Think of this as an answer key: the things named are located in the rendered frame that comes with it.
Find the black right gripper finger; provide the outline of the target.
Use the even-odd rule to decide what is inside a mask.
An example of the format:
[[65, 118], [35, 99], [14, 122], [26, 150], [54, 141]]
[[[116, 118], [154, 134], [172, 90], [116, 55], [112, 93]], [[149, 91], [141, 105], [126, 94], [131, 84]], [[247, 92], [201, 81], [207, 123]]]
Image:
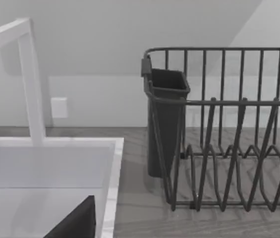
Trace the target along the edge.
[[95, 238], [95, 196], [89, 195], [43, 238]]

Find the white sink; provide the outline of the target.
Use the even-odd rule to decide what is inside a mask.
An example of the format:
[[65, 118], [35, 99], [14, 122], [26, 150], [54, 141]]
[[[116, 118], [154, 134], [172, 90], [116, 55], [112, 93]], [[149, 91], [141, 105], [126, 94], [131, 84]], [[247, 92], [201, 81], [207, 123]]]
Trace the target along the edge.
[[0, 146], [0, 238], [43, 238], [89, 195], [96, 236], [115, 238], [122, 137], [46, 137]]

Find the dark grey cutlery holder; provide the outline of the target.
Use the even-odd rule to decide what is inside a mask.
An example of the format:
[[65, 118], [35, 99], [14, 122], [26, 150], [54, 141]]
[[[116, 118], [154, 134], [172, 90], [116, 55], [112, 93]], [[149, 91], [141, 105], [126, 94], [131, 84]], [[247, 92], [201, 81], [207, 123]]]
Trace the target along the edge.
[[[190, 87], [186, 76], [178, 70], [152, 69], [151, 80], [153, 82], [154, 95], [159, 98], [179, 100], [187, 98]], [[179, 105], [156, 103], [158, 123], [160, 127], [163, 155], [166, 163], [167, 174], [173, 163], [176, 147], [177, 125], [179, 123]], [[148, 106], [148, 175], [154, 178], [161, 178], [162, 172], [156, 142], [153, 110]]]

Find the tall white tap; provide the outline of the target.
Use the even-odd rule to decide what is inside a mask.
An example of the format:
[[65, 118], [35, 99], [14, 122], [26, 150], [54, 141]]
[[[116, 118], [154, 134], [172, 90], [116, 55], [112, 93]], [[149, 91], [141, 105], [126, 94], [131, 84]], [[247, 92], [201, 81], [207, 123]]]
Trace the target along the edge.
[[42, 91], [32, 20], [18, 18], [0, 26], [0, 47], [17, 41], [29, 123], [29, 137], [0, 137], [0, 146], [42, 147], [46, 139]]

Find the white wall socket plate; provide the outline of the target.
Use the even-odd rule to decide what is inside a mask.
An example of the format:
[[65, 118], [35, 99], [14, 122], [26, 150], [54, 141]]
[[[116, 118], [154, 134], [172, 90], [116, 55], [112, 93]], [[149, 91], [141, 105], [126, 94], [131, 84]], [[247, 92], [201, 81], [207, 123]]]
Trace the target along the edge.
[[54, 119], [68, 118], [68, 106], [66, 97], [51, 98], [52, 117]]

